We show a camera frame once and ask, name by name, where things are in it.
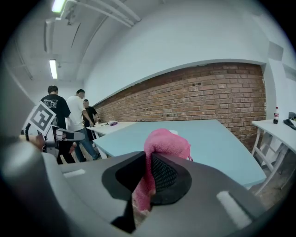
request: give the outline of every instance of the person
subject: person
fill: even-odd
[[[85,150],[92,156],[93,160],[97,160],[100,158],[100,154],[94,150],[91,142],[88,139],[86,128],[83,126],[82,123],[82,114],[86,117],[91,127],[94,127],[94,123],[88,116],[85,108],[83,107],[82,99],[85,97],[85,91],[80,89],[76,92],[76,95],[70,96],[67,99],[67,104],[71,111],[69,119],[68,119],[68,129],[71,131],[81,132],[85,134],[85,139],[82,141],[77,141],[77,146],[75,148],[75,153],[77,159],[80,162],[86,161],[86,158],[83,156],[81,149],[79,147],[79,143],[81,143]]]
[[[64,98],[58,95],[59,90],[57,86],[48,87],[48,95],[43,97],[41,101],[56,114],[57,126],[62,129],[66,129],[65,118],[70,115],[69,107]],[[75,163],[69,150],[73,142],[60,141],[59,144],[59,155],[57,157],[57,163],[62,164],[60,155],[62,155],[67,163]]]
[[[89,106],[89,101],[88,101],[87,99],[85,99],[85,100],[83,101],[83,106],[85,107],[85,110],[86,110],[86,112],[87,112],[89,118],[91,119],[91,121],[92,121],[94,124],[95,124],[95,122],[94,122],[93,116],[96,116],[96,121],[97,121],[98,123],[101,121],[100,118],[99,118],[99,116],[98,116],[98,113],[97,113],[97,111],[94,109],[94,107]],[[85,126],[86,128],[89,127],[90,124],[89,124],[87,118],[86,118],[84,115],[83,115],[82,117],[83,117],[84,126]],[[92,130],[89,130],[89,129],[87,129],[86,131],[87,131],[88,139],[89,139],[91,142],[93,142],[93,131],[92,131]]]

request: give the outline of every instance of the white table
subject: white table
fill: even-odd
[[[126,128],[128,126],[131,126],[137,122],[118,122],[118,124],[114,126],[107,125],[107,123],[101,123],[101,124],[95,124],[94,127],[87,127],[87,129],[94,131],[94,134],[96,137],[94,139],[98,139],[101,136],[108,135],[110,133],[113,133],[115,131],[118,131],[120,129]],[[107,154],[103,152],[103,150],[98,147],[98,150],[100,152],[100,155],[103,159],[107,159]]]
[[[255,145],[252,150],[252,155],[254,155],[255,152],[264,160],[267,167],[271,171],[271,174],[266,178],[260,189],[256,192],[255,195],[260,193],[262,189],[268,184],[268,182],[272,179],[278,168],[280,167],[285,154],[287,153],[288,149],[291,149],[294,153],[296,153],[296,130],[293,130],[286,124],[284,124],[283,121],[279,121],[278,124],[273,123],[273,119],[270,120],[263,120],[263,121],[253,121],[252,124],[258,127],[257,131],[257,137],[255,141]],[[257,147],[260,133],[264,131],[269,133],[271,136],[267,141],[263,141],[262,146],[260,149]],[[273,150],[269,146],[269,142],[272,139],[272,137],[275,137],[278,139],[281,144],[277,150]],[[276,158],[276,162],[274,166],[269,162],[269,160],[266,158],[266,156],[262,153],[262,150],[264,147],[269,147],[274,153],[274,158]]]

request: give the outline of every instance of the pink cloth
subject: pink cloth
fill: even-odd
[[[191,159],[188,141],[165,128],[159,128],[150,133],[144,144],[144,151],[146,173],[135,189],[135,201],[139,211],[150,209],[150,196],[155,193],[155,181],[151,173],[151,153],[162,152]]]

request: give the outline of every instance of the white ceiling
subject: white ceiling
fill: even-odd
[[[118,7],[113,0],[101,1],[116,8],[137,24],[137,21],[125,10]],[[120,1],[140,18],[145,17],[164,2],[168,2],[167,0]],[[72,7],[74,10],[70,19],[72,25],[67,25],[68,20],[55,21],[52,33],[53,47],[52,51],[47,53],[44,50],[45,20],[60,17],[60,14],[51,11],[53,2],[53,0],[41,1],[15,31],[15,35],[4,51],[7,64],[19,80],[52,80],[49,59],[54,58],[57,66],[60,66],[57,68],[58,80],[82,81],[87,78],[106,44],[117,32],[129,29],[124,24],[102,13],[69,2],[65,9]],[[95,0],[80,0],[80,2],[112,13],[97,4]]]

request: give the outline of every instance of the brick wall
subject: brick wall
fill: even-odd
[[[251,121],[265,119],[261,67],[213,63],[169,72],[129,87],[95,106],[102,121],[217,119],[250,150]]]

